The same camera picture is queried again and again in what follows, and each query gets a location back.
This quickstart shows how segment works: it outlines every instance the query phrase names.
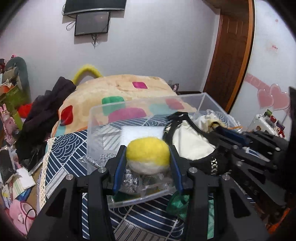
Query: teal patch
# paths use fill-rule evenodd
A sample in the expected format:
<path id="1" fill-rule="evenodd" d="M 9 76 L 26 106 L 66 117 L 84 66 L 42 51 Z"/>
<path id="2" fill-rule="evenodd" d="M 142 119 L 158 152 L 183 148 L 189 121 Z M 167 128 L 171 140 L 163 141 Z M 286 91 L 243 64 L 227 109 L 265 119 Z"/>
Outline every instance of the teal patch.
<path id="1" fill-rule="evenodd" d="M 59 120 L 59 124 L 57 125 L 58 126 L 57 131 L 56 131 L 54 137 L 62 136 L 66 132 L 66 126 L 61 126 L 60 123 L 61 123 L 61 121 Z"/>
<path id="2" fill-rule="evenodd" d="M 153 115 L 170 115 L 176 112 L 170 109 L 167 104 L 151 104 L 149 110 Z"/>
<path id="3" fill-rule="evenodd" d="M 109 104 L 109 103 L 116 103 L 116 102 L 123 102 L 124 98 L 121 96 L 109 96 L 102 99 L 102 104 Z M 125 108 L 125 103 L 122 104 L 115 104 L 115 105 L 108 105 L 102 106 L 104 116 L 108 116 L 110 113 Z"/>

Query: wall-mounted television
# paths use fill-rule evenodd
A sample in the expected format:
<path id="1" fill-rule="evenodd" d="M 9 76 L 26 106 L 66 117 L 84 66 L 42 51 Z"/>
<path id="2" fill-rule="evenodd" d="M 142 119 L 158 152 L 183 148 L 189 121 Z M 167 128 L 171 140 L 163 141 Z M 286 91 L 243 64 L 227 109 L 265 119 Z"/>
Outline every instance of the wall-mounted television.
<path id="1" fill-rule="evenodd" d="M 67 0 L 64 15 L 100 10 L 124 10 L 125 7 L 126 0 Z"/>

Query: monitor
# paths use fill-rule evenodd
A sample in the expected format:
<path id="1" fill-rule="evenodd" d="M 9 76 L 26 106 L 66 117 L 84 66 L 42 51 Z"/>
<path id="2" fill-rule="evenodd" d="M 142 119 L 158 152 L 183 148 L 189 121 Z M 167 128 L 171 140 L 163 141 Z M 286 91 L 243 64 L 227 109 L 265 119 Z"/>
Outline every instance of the monitor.
<path id="1" fill-rule="evenodd" d="M 67 0 L 64 15 L 98 10 L 124 10 L 126 0 Z"/>
<path id="2" fill-rule="evenodd" d="M 76 16 L 75 36 L 85 34 L 107 33 L 109 29 L 110 12 L 84 12 Z"/>

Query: green square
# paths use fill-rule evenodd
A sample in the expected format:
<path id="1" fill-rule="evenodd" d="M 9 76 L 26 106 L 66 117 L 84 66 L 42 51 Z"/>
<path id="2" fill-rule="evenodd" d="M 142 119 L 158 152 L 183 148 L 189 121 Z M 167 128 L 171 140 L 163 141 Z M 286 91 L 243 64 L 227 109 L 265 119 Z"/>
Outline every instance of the green square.
<path id="1" fill-rule="evenodd" d="M 116 102 L 123 102 L 124 98 L 121 96 L 109 96 L 102 99 L 102 104 L 109 104 L 109 103 L 116 103 Z M 108 116 L 110 113 L 125 108 L 125 103 L 122 104 L 115 104 L 115 105 L 108 105 L 103 106 L 103 114 L 104 116 Z"/>

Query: red square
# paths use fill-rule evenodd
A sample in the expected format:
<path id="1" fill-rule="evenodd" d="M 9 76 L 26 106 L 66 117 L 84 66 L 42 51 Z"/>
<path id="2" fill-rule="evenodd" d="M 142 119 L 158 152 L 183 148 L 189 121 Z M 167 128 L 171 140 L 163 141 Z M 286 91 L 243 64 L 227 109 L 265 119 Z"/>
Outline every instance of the red square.
<path id="1" fill-rule="evenodd" d="M 148 89 L 144 82 L 133 82 L 133 86 L 136 89 Z"/>

